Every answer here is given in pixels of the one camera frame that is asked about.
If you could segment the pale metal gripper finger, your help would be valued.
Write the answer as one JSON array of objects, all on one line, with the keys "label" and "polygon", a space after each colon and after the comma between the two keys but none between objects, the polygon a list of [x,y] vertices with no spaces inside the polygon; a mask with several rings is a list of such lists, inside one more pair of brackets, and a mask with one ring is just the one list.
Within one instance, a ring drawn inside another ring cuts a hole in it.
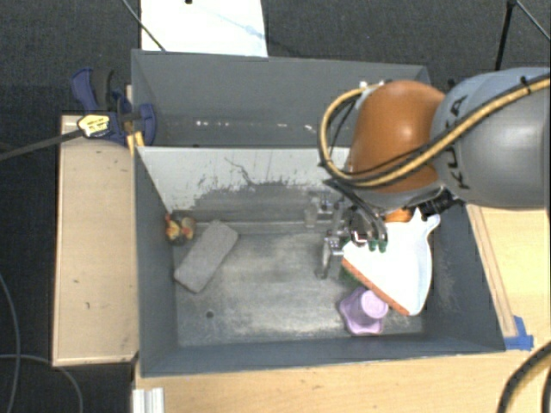
[{"label": "pale metal gripper finger", "polygon": [[336,198],[331,200],[327,195],[312,196],[304,210],[304,225],[306,228],[314,228],[319,222],[331,223],[331,227],[340,225],[344,200]]},{"label": "pale metal gripper finger", "polygon": [[315,269],[315,276],[320,280],[328,278],[331,267],[343,257],[343,241],[340,237],[326,236],[322,243],[321,262]]}]

